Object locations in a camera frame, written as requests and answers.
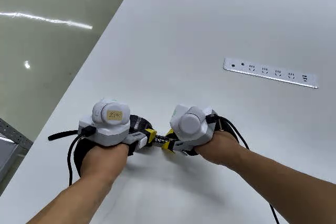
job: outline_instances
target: glossy floor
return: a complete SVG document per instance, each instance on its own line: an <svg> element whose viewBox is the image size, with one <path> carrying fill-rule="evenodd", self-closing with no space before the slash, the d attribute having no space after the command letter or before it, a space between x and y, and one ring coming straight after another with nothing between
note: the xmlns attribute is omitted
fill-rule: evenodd
<svg viewBox="0 0 336 224"><path fill-rule="evenodd" d="M0 0L0 118L34 141L122 1Z"/></svg>

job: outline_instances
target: black strap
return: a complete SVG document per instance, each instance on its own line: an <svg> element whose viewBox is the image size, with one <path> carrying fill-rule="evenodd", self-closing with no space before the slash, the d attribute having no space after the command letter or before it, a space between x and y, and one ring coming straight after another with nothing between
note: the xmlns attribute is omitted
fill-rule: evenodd
<svg viewBox="0 0 336 224"><path fill-rule="evenodd" d="M59 139L59 138L62 138L62 137L72 136L72 135L76 135L76 134L78 134L77 130L75 130L75 131L63 131L63 132L59 132L59 133L53 134L51 136L48 136L48 140L52 141L52 140L56 140L56 139Z"/></svg>

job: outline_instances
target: wire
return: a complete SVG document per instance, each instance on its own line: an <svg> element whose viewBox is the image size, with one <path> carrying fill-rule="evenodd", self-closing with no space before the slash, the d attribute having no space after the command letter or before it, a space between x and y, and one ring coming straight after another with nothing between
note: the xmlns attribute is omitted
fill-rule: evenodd
<svg viewBox="0 0 336 224"><path fill-rule="evenodd" d="M59 132L59 133L53 134L51 136L48 136L48 140L52 141L52 140L56 140L56 139L59 139L59 138L62 138L62 137L72 136L72 135L76 135L76 134L78 134L77 130L75 130L75 131L63 131L63 132Z"/></svg>
<svg viewBox="0 0 336 224"><path fill-rule="evenodd" d="M76 138L73 140L73 142L70 144L70 147L69 147L68 156L67 156L68 169L69 169L69 186L72 185L71 152L72 152L72 149L73 149L74 145L76 144L76 142L78 140L81 140L84 137L85 137L84 134L80 134L80 135L76 136Z"/></svg>
<svg viewBox="0 0 336 224"><path fill-rule="evenodd" d="M227 122L231 128L237 133L237 135L239 136L239 138L242 140L242 142L244 143L245 147L249 150L250 148L248 147L245 139L243 138L243 136L238 132L237 128L233 125L232 122L230 122L228 119L224 118L224 117L221 117L225 122ZM275 219L275 222L277 224L280 224L279 220L278 220L278 217L277 217L277 214L275 213L275 210L274 210L274 207L269 203L269 207L271 208L271 211L272 211L272 214L273 214L273 217Z"/></svg>

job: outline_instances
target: white tabletop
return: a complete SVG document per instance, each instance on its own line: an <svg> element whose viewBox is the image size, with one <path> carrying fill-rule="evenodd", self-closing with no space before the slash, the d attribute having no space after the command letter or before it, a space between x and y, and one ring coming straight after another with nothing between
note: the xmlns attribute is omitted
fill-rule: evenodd
<svg viewBox="0 0 336 224"><path fill-rule="evenodd" d="M176 104L211 105L252 150L336 182L335 15L328 0L124 0L1 196L0 223L27 221L67 187L72 138L47 136L103 97L162 134ZM319 89L224 71L225 57L315 73ZM129 158L92 223L206 221L273 223L235 173L157 148Z"/></svg>

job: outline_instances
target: electrical outlet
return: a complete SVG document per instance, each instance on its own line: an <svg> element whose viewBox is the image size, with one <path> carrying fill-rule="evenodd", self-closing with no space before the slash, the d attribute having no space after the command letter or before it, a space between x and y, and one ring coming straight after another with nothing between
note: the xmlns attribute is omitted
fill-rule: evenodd
<svg viewBox="0 0 336 224"><path fill-rule="evenodd" d="M262 67L262 68L261 68L261 72L262 72L262 73L268 73L268 68L266 68L266 67Z"/></svg>
<svg viewBox="0 0 336 224"><path fill-rule="evenodd" d="M276 69L276 70L274 71L274 75L275 75L276 77L280 77L280 76L281 76L281 70Z"/></svg>
<svg viewBox="0 0 336 224"><path fill-rule="evenodd" d="M301 73L299 71L232 58L225 59L223 68L228 71L249 74L251 76L263 77L315 89L318 88L317 76L315 74Z"/></svg>
<svg viewBox="0 0 336 224"><path fill-rule="evenodd" d="M288 73L288 79L295 79L295 74L294 73Z"/></svg>
<svg viewBox="0 0 336 224"><path fill-rule="evenodd" d="M256 70L256 67L255 67L254 65L251 65L251 64L250 64L250 65L248 66L248 70L254 72L254 71Z"/></svg>

